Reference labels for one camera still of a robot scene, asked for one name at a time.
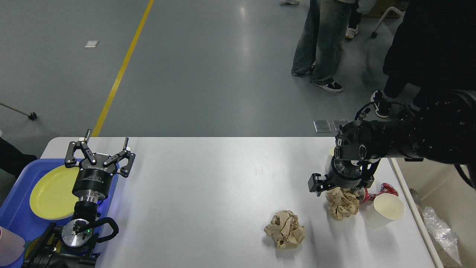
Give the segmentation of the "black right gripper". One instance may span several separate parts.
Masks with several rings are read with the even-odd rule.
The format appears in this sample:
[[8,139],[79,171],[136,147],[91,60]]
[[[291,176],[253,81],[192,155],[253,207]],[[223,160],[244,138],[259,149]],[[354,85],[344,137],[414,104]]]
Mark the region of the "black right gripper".
[[312,173],[308,180],[308,190],[319,197],[323,192],[336,187],[345,189],[370,188],[374,175],[362,178],[362,166],[355,166],[350,160],[332,158],[326,175]]

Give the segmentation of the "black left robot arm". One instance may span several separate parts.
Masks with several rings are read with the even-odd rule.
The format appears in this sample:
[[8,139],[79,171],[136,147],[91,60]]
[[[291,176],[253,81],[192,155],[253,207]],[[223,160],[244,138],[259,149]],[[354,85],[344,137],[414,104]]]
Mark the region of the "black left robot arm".
[[77,197],[73,217],[63,226],[49,224],[30,251],[25,252],[23,268],[94,268],[99,243],[113,239],[119,233],[116,221],[99,212],[108,199],[115,175],[129,176],[136,154],[128,146],[126,137],[117,154],[93,152],[85,137],[68,145],[64,159],[66,168],[78,168],[72,194]]

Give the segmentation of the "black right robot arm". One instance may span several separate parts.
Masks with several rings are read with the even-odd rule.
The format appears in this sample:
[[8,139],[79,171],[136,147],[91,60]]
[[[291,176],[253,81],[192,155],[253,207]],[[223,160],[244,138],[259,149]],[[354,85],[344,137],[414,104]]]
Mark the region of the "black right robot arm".
[[336,187],[369,188],[382,158],[450,164],[475,188],[475,101],[474,90],[450,90],[391,121],[367,121],[362,107],[354,121],[339,126],[329,170],[313,173],[308,190],[320,196]]

